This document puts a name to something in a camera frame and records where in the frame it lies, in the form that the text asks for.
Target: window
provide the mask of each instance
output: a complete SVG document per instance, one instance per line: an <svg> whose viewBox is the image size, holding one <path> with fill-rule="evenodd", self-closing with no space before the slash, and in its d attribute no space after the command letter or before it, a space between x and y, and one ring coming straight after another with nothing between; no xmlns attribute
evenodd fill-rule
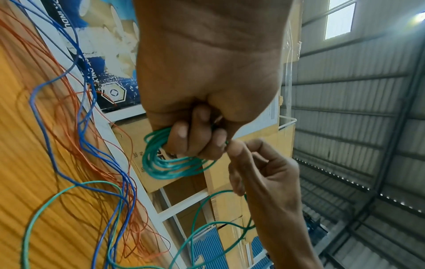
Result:
<svg viewBox="0 0 425 269"><path fill-rule="evenodd" d="M346 1L347 0L329 0L328 10L337 7L345 3ZM355 3L328 15L328 20L326 22L325 39L329 39L351 32L354 9Z"/></svg>

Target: poster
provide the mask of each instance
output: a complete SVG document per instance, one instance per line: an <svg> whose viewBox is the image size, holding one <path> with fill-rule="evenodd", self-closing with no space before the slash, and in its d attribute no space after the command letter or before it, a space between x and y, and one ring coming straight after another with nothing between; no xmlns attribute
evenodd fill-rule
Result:
<svg viewBox="0 0 425 269"><path fill-rule="evenodd" d="M41 3L71 37L74 37L71 24L76 28L102 112L140 104L135 71L140 35L132 0L41 0ZM64 37L63 41L71 56L76 57L77 50Z"/></svg>

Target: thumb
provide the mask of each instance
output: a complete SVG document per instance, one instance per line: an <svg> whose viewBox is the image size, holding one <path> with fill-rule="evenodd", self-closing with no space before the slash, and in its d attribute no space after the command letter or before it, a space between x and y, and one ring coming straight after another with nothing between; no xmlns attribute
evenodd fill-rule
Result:
<svg viewBox="0 0 425 269"><path fill-rule="evenodd" d="M257 189L263 186L262 176L255 165L252 153L245 143L237 140L230 141L227 146L227 155L246 187Z"/></svg>

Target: fingernail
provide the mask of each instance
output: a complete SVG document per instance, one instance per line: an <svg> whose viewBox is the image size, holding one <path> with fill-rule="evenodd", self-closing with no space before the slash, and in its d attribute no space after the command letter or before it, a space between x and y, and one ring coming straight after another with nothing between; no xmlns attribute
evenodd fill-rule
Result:
<svg viewBox="0 0 425 269"><path fill-rule="evenodd" d="M214 143L216 143L216 145L221 148L226 143L226 139L227 136L225 134L219 135L214 138Z"/></svg>
<svg viewBox="0 0 425 269"><path fill-rule="evenodd" d="M231 141L227 146L227 154L230 157L237 157L242 153L243 144L238 141Z"/></svg>
<svg viewBox="0 0 425 269"><path fill-rule="evenodd" d="M178 129L177 134L181 138L186 138L187 137L187 131L188 131L187 126L182 126Z"/></svg>
<svg viewBox="0 0 425 269"><path fill-rule="evenodd" d="M200 109L198 116L202 121L209 121L209 116L211 115L211 110L207 108Z"/></svg>

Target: hexagon logo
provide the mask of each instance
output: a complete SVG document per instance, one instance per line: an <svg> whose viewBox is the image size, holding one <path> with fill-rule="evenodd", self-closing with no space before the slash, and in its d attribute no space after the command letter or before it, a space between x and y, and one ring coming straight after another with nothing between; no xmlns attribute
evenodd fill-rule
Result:
<svg viewBox="0 0 425 269"><path fill-rule="evenodd" d="M117 82L103 84L100 90L112 104L125 101L127 91Z"/></svg>

